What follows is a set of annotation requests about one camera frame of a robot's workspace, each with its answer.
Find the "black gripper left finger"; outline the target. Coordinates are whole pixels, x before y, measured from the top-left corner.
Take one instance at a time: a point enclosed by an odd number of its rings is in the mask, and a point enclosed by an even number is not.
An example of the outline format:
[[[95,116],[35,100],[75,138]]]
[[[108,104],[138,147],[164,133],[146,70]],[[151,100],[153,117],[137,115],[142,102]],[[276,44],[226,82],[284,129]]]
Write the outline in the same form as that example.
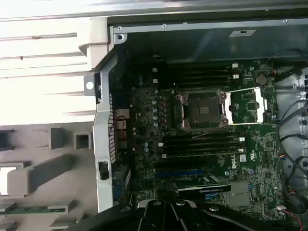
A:
[[[163,231],[166,203],[159,200],[142,201],[133,209],[119,205],[72,225],[73,231]]]

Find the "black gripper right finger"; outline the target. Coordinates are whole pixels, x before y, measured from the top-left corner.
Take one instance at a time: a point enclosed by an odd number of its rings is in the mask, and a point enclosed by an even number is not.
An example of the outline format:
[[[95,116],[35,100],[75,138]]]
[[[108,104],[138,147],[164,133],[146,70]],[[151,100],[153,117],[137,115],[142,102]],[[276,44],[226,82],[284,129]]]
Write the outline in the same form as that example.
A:
[[[200,208],[188,201],[172,202],[175,218],[184,231],[272,231],[273,225],[218,204]]]

